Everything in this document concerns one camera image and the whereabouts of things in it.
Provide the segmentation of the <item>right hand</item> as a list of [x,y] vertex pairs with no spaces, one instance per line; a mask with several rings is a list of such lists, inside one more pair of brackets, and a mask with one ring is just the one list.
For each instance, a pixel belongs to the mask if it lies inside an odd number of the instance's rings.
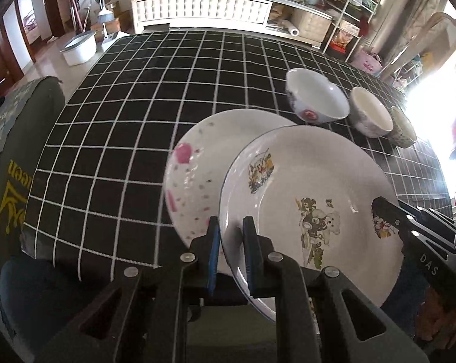
[[443,298],[428,287],[416,315],[416,339],[436,349],[450,349],[456,343],[456,307],[448,308]]

